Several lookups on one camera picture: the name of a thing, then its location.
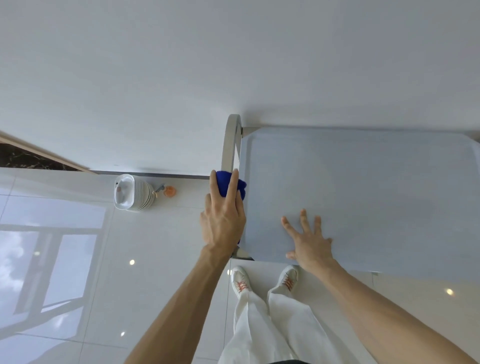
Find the hand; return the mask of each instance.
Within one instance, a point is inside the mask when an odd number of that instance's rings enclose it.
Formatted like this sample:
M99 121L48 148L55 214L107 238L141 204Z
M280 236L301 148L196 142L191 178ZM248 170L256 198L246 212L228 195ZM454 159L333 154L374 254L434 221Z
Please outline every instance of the hand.
M202 237L207 246L219 254L230 257L237 247L246 217L240 191L237 190L239 171L235 169L230 178L227 196L218 191L216 172L210 173L210 193L205 196L205 211L200 214Z
M323 237L320 216L315 216L314 232L310 230L305 209L300 211L300 224L303 234L296 231L285 216L282 217L282 225L295 243L295 250L288 252L286 256L288 259L297 260L303 269L322 279L329 268L336 264L332 256L332 239Z

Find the white pants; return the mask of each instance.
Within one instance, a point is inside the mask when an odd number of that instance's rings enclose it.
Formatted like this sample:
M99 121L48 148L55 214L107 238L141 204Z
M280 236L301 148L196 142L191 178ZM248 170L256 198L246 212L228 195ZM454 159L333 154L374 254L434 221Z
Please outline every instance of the white pants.
M244 290L235 308L233 337L219 364L268 364L298 359L310 364L339 364L340 356L306 304L283 285L268 292L265 302Z

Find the forearm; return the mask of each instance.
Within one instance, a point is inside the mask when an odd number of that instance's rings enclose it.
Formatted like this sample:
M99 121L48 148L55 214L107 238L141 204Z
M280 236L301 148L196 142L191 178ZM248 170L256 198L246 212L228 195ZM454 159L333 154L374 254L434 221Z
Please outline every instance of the forearm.
M209 246L135 346L125 364L190 364L229 255Z
M476 363L442 335L348 274L338 263L316 275L379 363Z

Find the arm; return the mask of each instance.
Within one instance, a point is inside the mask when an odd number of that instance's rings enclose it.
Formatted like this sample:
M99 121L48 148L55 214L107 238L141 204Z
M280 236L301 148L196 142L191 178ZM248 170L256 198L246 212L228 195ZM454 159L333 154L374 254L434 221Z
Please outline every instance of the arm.
M197 349L215 287L245 226L237 191L238 170L227 196L220 196L215 171L200 214L206 242L197 264L128 356L125 364L189 364Z
M348 274L332 256L332 239L324 239L320 216L311 231L305 210L300 212L303 234L282 218L295 242L287 258L314 274L333 294L362 344L379 363L476 362L451 341L423 324L387 298Z

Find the white sneaker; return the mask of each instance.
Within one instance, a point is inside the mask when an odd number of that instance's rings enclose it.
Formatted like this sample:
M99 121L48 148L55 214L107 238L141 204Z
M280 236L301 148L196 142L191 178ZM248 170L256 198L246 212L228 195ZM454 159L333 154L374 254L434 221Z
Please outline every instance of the white sneaker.
M242 293L242 291L252 290L250 288L250 280L248 279L247 272L245 272L240 266L235 267L230 271L230 280L237 298L240 298L240 293Z
M297 266L287 266L278 278L277 286L285 286L290 292L295 288L299 279L299 270Z

